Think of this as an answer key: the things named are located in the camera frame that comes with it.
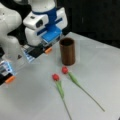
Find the background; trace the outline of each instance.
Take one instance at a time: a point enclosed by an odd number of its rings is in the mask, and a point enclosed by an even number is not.
[[[31,10],[29,5],[18,5],[12,0],[0,0],[6,7],[17,10],[24,19]],[[58,7],[65,7],[69,31],[120,48],[120,1],[119,0],[57,0]],[[26,37],[24,25],[10,33],[20,44]]]

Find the red flower bud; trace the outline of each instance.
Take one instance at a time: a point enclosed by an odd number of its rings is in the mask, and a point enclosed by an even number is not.
[[[62,67],[62,73],[63,74],[67,74],[68,73],[68,69],[67,69],[67,67]]]
[[[52,78],[54,81],[59,81],[59,75],[57,74],[52,75]]]

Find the white table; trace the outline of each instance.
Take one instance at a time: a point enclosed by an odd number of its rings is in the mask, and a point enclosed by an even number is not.
[[[103,112],[61,73],[59,46],[24,67],[9,86],[0,87],[0,120],[69,120],[51,75],[61,76],[73,120],[118,120],[120,50],[69,33],[76,41],[76,63],[69,67],[81,85],[104,107]]]

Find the brown cup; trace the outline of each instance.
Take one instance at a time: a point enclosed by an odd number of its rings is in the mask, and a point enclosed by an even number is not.
[[[59,42],[61,59],[64,65],[73,65],[75,63],[75,41],[72,38],[65,37]]]

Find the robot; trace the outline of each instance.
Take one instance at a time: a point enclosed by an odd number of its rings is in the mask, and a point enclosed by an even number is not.
[[[4,81],[9,83],[26,63],[34,60],[59,41],[62,30],[67,26],[65,9],[57,10],[54,0],[14,1],[21,5],[31,5],[32,11],[23,20],[28,43],[21,46],[17,38],[8,35],[21,25],[22,19],[18,12],[0,3],[0,45],[5,53],[0,60],[2,83]]]

